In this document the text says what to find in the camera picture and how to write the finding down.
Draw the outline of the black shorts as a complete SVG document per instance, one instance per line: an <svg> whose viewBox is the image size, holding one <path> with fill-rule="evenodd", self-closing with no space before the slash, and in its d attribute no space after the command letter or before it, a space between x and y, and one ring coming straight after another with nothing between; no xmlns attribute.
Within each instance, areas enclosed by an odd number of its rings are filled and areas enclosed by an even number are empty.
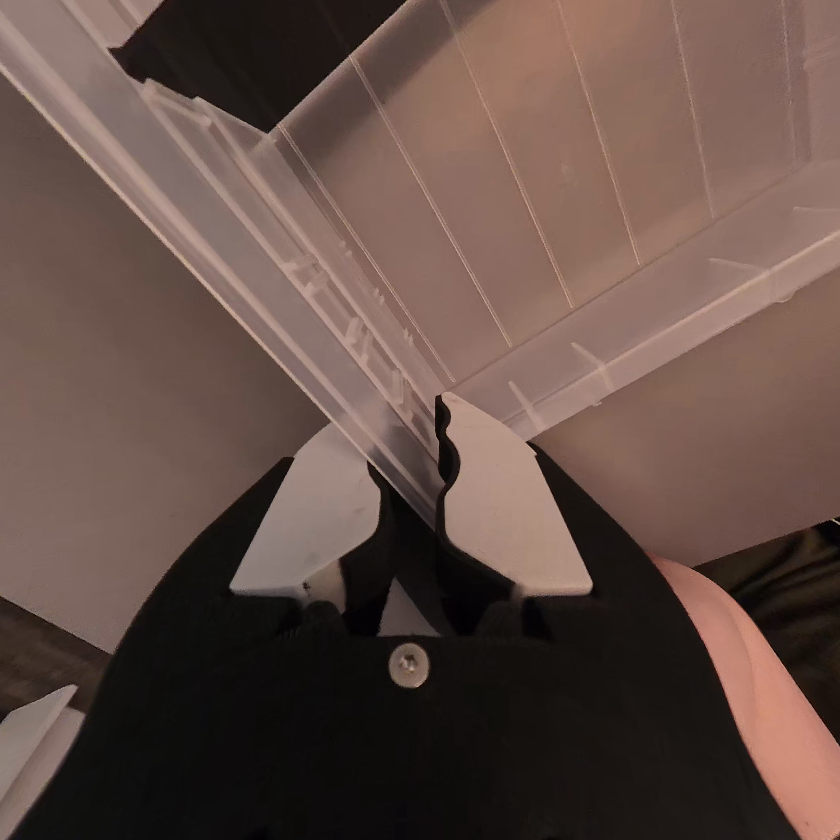
<svg viewBox="0 0 840 840"><path fill-rule="evenodd" d="M838 714L839 524L810 528L695 568L756 623L822 717Z"/></svg>

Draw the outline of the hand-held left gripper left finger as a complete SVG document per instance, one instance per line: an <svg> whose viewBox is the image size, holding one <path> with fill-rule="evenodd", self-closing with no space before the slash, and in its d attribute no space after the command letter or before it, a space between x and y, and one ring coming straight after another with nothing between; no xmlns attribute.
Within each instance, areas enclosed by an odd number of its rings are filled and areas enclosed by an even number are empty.
<svg viewBox="0 0 840 840"><path fill-rule="evenodd" d="M367 459L338 428L323 428L293 458L230 591L345 611L350 584L340 562L374 536L381 502Z"/></svg>

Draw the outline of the black flat panel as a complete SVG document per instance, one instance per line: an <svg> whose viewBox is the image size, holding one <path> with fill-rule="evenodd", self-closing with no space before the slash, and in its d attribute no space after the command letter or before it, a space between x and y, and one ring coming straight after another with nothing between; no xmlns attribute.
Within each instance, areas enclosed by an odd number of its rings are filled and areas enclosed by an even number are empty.
<svg viewBox="0 0 840 840"><path fill-rule="evenodd" d="M119 46L121 68L272 130L401 1L164 1Z"/></svg>

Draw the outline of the person's leg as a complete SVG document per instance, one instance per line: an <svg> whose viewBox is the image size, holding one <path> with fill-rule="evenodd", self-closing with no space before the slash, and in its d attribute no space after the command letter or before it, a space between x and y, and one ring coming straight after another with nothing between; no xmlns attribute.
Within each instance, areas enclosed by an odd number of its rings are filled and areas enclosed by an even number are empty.
<svg viewBox="0 0 840 840"><path fill-rule="evenodd" d="M804 839L838 838L839 747L755 622L719 585L648 557L706 646L749 754Z"/></svg>

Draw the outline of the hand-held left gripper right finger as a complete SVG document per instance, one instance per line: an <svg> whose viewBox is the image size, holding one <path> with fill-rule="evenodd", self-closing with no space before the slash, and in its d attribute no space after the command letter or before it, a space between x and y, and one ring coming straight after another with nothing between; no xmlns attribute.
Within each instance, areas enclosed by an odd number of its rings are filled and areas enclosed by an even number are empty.
<svg viewBox="0 0 840 840"><path fill-rule="evenodd" d="M504 596L591 594L592 577L536 451L452 392L437 398L436 422L442 546Z"/></svg>

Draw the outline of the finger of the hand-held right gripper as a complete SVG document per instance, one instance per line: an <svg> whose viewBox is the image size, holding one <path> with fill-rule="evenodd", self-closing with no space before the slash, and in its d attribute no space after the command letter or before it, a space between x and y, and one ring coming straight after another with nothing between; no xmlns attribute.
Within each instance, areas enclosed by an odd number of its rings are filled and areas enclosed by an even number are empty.
<svg viewBox="0 0 840 840"><path fill-rule="evenodd" d="M63 764L85 714L63 686L10 712L1 723L1 837L10 837Z"/></svg>

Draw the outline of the clear plastic storage box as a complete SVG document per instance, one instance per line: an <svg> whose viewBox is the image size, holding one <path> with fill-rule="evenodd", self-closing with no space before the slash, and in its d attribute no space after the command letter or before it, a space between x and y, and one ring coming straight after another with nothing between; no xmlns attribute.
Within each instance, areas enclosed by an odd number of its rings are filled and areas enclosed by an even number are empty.
<svg viewBox="0 0 840 840"><path fill-rule="evenodd" d="M520 438L838 267L838 2L402 2L269 132L1 3L2 73L427 521Z"/></svg>

